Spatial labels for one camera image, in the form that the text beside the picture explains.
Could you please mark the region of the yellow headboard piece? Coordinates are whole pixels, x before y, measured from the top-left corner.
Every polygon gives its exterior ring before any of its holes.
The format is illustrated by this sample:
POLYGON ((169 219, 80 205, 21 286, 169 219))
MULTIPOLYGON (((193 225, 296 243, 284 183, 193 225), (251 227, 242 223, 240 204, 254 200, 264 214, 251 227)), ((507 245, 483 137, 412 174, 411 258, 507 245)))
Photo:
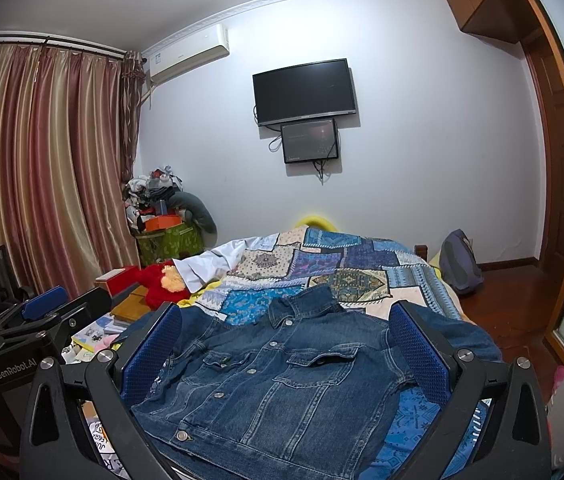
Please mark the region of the yellow headboard piece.
POLYGON ((319 229, 326 232, 337 232, 337 227, 334 226, 332 222, 329 222, 329 220, 318 216, 318 214, 311 214, 310 216, 301 218, 295 226, 296 228, 300 228, 301 226, 308 226, 308 228, 319 229))

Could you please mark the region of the white air conditioner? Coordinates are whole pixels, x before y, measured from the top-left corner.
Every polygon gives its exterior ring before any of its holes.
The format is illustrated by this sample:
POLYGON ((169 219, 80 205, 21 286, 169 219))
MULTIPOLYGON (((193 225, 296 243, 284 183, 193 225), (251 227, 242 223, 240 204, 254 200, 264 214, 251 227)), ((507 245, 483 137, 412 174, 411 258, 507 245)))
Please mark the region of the white air conditioner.
POLYGON ((159 86, 230 54, 228 31, 216 24, 180 39, 165 39, 144 52, 148 84, 159 86))

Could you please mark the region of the white shirt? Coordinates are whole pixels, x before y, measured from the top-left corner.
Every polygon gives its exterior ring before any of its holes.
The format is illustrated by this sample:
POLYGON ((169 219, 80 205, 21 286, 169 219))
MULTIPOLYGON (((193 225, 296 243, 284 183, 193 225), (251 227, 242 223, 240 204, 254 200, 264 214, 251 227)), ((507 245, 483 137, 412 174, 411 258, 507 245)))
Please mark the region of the white shirt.
POLYGON ((230 240, 197 256, 174 259, 174 265, 188 291, 198 292, 234 269, 245 249, 246 240, 230 240))

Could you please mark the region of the small black wall monitor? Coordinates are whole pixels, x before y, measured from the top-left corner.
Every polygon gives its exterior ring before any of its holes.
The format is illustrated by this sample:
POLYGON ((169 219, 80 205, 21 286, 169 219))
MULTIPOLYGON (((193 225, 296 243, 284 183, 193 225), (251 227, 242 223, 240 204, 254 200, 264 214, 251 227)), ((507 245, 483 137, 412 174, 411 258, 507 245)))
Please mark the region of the small black wall monitor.
POLYGON ((333 118, 285 124, 281 127, 281 141, 286 164, 318 162, 340 157, 333 118))

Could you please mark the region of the scattered papers and books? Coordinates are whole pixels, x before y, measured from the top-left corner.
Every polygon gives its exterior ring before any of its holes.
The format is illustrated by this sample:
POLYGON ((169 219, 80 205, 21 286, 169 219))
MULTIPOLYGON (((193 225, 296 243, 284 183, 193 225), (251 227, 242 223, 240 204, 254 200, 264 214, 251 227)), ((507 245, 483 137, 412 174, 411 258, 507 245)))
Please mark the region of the scattered papers and books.
POLYGON ((70 337, 61 355, 66 364, 90 362, 99 351, 110 348, 113 341, 130 324, 107 313, 70 337))

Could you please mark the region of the blue denim jacket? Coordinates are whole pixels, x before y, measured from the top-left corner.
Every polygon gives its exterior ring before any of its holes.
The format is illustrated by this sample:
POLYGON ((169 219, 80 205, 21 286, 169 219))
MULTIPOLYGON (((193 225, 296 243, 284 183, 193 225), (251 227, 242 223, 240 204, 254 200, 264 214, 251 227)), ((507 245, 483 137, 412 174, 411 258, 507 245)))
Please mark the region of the blue denim jacket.
POLYGON ((438 414, 387 321, 324 285, 233 325, 199 307, 134 417, 200 479, 386 479, 438 414))

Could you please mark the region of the patchwork blue bedspread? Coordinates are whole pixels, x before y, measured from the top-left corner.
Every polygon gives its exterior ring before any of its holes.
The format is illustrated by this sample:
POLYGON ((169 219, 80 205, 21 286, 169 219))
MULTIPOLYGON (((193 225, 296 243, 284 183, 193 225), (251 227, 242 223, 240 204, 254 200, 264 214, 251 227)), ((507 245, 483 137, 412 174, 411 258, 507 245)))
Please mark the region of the patchwork blue bedspread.
POLYGON ((393 240, 308 226, 241 240, 246 240, 246 249, 239 264, 191 292, 180 307, 199 307, 240 326, 264 315, 273 299, 326 285, 343 308, 376 318, 387 318, 398 300, 446 318, 464 317, 458 296, 439 270, 393 240))

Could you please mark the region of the pink gold striped curtain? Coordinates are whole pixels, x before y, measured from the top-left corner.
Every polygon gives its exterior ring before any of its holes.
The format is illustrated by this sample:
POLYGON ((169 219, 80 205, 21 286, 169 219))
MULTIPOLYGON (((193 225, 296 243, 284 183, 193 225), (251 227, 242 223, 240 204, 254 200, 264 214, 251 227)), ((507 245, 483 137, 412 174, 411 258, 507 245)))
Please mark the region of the pink gold striped curtain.
POLYGON ((21 283, 78 296, 138 263, 122 189, 142 84, 137 53, 0 44, 0 246, 21 283))

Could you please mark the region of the pile of clothes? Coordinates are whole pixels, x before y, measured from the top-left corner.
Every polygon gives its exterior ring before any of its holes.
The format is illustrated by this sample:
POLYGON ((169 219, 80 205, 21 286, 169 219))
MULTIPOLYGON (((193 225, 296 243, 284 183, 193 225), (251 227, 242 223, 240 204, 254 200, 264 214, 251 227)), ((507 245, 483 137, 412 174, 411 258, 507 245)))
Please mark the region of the pile of clothes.
POLYGON ((125 215, 131 232, 143 232, 152 218, 170 214, 167 205, 175 192, 183 190, 183 182, 171 166, 158 167, 150 174, 129 180, 122 189, 125 215))

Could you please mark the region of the black wall television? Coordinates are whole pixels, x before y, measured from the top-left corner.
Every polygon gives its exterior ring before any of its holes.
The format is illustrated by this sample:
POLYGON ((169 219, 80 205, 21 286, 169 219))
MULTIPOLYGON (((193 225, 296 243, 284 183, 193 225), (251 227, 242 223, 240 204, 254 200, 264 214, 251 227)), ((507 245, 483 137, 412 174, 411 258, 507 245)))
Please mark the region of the black wall television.
POLYGON ((261 127, 357 113, 346 58, 255 74, 253 90, 255 114, 261 127))

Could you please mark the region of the brown overhead wooden cabinet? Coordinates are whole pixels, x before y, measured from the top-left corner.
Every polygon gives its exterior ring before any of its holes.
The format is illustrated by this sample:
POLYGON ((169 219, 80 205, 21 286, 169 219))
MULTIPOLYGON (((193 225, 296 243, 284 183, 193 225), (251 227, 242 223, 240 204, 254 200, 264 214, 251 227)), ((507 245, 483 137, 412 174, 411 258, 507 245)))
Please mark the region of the brown overhead wooden cabinet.
POLYGON ((540 27, 529 0, 447 0, 462 32, 516 44, 540 27))

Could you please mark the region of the grey purple bag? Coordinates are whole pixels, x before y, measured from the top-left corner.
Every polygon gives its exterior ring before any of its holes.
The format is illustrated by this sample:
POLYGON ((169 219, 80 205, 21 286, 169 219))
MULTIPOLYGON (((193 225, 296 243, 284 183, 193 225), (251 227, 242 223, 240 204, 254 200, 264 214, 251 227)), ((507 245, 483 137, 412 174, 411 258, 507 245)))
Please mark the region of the grey purple bag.
POLYGON ((442 242, 439 269, 442 279, 458 296, 471 295, 484 282, 472 246, 461 229, 452 231, 442 242))

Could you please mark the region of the green storage box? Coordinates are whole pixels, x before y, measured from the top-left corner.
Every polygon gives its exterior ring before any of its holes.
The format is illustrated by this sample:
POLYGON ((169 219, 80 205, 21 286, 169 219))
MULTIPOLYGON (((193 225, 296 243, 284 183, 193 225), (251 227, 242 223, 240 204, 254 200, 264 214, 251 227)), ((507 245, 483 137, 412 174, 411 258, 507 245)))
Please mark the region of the green storage box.
POLYGON ((184 259, 204 252, 200 230, 194 224, 144 232, 136 236, 141 266, 162 263, 169 259, 184 259))

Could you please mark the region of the brown wooden door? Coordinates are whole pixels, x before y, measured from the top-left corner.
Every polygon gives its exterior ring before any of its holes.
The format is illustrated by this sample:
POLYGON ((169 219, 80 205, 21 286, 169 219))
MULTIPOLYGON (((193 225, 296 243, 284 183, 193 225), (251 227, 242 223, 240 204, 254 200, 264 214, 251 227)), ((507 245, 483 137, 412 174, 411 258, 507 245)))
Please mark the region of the brown wooden door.
POLYGON ((564 339, 558 334, 564 318, 564 48, 540 0, 527 0, 538 21, 522 40, 537 93, 546 161, 546 213, 540 268, 559 285, 544 343, 564 365, 564 339))

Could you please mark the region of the orange box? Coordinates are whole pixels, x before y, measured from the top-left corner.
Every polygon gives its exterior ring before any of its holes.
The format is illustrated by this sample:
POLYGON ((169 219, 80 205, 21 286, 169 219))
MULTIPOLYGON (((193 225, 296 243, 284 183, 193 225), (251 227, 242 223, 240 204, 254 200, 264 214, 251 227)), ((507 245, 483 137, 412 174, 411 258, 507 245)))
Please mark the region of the orange box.
POLYGON ((144 226, 146 232, 154 232, 170 229, 181 223, 182 219, 178 214, 161 214, 160 216, 155 216, 146 220, 144 222, 144 226))

